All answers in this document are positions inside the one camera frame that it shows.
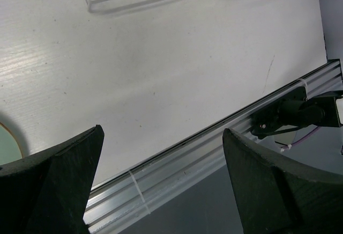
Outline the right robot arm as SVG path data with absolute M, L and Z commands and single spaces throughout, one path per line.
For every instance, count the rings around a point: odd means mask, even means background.
M 341 125 L 343 125 L 343 98 L 336 99 L 335 103 L 339 122 Z

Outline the green ceramic plate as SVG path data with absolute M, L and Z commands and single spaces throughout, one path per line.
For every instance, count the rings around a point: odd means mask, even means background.
M 11 132 L 1 123 L 0 163 L 1 165 L 22 159 L 19 144 Z

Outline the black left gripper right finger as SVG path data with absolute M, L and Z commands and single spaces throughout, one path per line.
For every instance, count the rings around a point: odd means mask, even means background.
M 229 128 L 222 142 L 244 233 L 342 233 L 342 175 L 297 162 Z

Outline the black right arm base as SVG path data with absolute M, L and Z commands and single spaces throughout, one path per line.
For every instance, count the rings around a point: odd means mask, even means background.
M 336 99 L 342 91 L 324 92 L 308 98 L 305 87 L 297 87 L 276 101 L 254 112 L 251 133 L 260 140 L 314 125 L 340 128 Z

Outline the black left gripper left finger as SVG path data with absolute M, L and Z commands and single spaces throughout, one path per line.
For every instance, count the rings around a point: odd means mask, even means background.
M 1 165 L 1 233 L 89 233 L 83 220 L 104 131 L 96 125 Z

